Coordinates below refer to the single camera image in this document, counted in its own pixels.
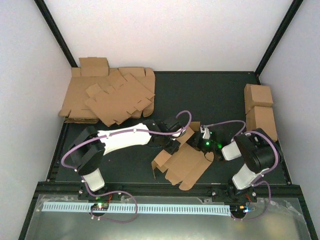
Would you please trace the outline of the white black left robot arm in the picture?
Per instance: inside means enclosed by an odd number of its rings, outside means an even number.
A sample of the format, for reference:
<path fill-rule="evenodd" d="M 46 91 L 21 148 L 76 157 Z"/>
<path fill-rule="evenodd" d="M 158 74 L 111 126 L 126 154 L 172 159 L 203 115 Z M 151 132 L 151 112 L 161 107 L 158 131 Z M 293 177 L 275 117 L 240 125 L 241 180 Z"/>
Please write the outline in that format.
<path fill-rule="evenodd" d="M 186 128 L 175 117 L 164 121 L 144 120 L 134 126 L 116 130 L 86 128 L 71 145 L 68 156 L 72 168 L 87 184 L 89 193 L 97 200 L 108 192 L 99 169 L 103 156 L 132 146 L 159 146 L 167 153 L 179 150 L 177 138 L 183 136 Z"/>

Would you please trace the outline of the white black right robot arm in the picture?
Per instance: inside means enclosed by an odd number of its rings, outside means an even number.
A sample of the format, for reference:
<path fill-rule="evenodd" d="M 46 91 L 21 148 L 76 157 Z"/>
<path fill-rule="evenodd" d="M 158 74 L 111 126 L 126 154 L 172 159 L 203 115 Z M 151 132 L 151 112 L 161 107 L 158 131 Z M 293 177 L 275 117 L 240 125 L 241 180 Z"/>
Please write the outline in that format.
<path fill-rule="evenodd" d="M 256 186 L 260 178 L 284 159 L 281 148 L 262 128 L 240 133 L 227 143 L 217 132 L 201 126 L 187 143 L 204 155 L 212 153 L 213 157 L 207 158 L 210 162 L 243 158 L 243 166 L 228 182 L 227 195 L 234 202 L 240 201 L 246 190 Z"/>

